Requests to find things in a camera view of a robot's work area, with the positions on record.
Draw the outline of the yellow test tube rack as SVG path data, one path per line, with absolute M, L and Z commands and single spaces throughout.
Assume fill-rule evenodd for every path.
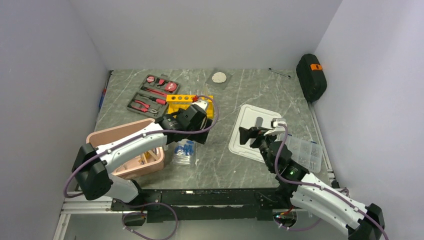
M 206 108 L 207 117 L 209 119 L 214 118 L 215 110 L 214 104 L 212 101 L 205 97 L 198 97 L 197 95 L 187 95 L 187 94 L 168 94 L 166 97 L 166 102 L 168 103 L 167 114 L 172 114 L 177 112 L 179 109 L 187 109 L 194 100 L 203 100 L 208 102 L 208 107 Z

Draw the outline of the bag of blue caps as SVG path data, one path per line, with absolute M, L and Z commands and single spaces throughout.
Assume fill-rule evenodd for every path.
M 172 163 L 181 166 L 193 167 L 196 161 L 197 145 L 194 141 L 183 139 L 175 144 Z

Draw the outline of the pink plastic bin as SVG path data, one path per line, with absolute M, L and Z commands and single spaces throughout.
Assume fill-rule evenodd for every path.
M 88 135 L 86 142 L 103 151 L 158 128 L 154 119 L 147 118 L 93 132 Z M 157 136 L 151 136 L 127 143 L 116 149 L 114 153 L 107 153 L 104 158 L 107 160 L 105 167 L 108 174 L 129 180 L 162 170 L 165 159 L 162 145 L 165 143 L 166 141 L 158 139 Z M 141 164 L 139 162 L 140 155 L 150 150 L 154 151 L 159 159 L 148 164 Z

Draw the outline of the wooden test tube clamp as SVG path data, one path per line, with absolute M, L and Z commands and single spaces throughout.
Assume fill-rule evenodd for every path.
M 140 155 L 139 162 L 142 165 L 145 165 L 145 164 L 149 164 L 151 162 L 155 162 L 155 161 L 158 161 L 158 160 L 159 160 L 159 157 L 157 156 L 157 154 L 153 150 L 149 150 L 149 151 L 144 152 Z

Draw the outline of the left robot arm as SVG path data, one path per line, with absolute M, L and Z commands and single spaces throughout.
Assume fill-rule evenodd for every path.
M 131 210 L 144 203 L 140 186 L 133 180 L 113 175 L 124 163 L 158 147 L 183 139 L 204 144 L 215 120 L 207 117 L 209 103 L 198 100 L 187 109 L 166 114 L 141 130 L 114 142 L 94 147 L 82 145 L 75 159 L 70 179 L 76 179 L 88 200 L 107 196 L 119 199 Z

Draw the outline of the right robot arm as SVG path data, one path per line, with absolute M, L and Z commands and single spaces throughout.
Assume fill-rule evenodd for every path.
M 239 142 L 244 145 L 253 139 L 252 149 L 258 149 L 268 170 L 279 182 L 276 203 L 309 211 L 331 224 L 349 240 L 388 239 L 382 209 L 372 203 L 365 205 L 323 183 L 292 159 L 286 146 L 288 126 L 273 120 L 271 128 L 239 127 Z

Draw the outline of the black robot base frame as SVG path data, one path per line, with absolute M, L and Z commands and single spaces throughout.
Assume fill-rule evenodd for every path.
M 113 199 L 115 212 L 144 212 L 147 223 L 190 220 L 271 221 L 292 207 L 278 187 L 144 189 L 130 203 Z

